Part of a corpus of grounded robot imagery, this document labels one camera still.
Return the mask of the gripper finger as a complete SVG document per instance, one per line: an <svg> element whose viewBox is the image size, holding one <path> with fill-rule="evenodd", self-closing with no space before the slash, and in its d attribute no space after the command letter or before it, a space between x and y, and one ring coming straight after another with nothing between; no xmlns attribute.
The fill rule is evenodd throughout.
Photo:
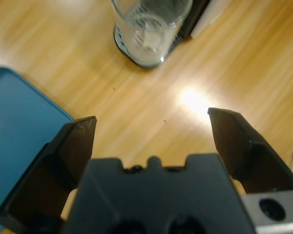
<svg viewBox="0 0 293 234"><path fill-rule="evenodd" d="M0 205L0 225L15 233L59 233L62 210L92 156L95 116L65 124L43 146Z"/></svg>
<svg viewBox="0 0 293 234"><path fill-rule="evenodd" d="M246 193L293 190L293 172L240 113L211 107L208 115L216 150Z"/></svg>

